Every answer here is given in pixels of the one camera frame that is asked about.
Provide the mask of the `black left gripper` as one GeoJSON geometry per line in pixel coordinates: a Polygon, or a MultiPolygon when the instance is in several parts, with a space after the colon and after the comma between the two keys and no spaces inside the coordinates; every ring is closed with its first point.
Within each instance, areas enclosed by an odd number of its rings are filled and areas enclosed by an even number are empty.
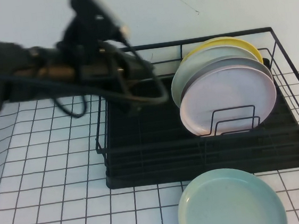
{"type": "MultiPolygon", "coordinates": [[[[88,49],[75,47],[75,58],[80,93],[128,88],[128,80],[151,78],[153,66],[149,61],[124,53],[115,46],[96,41],[88,49]]],[[[138,114],[142,107],[133,102],[119,102],[126,115],[138,114]]]]}

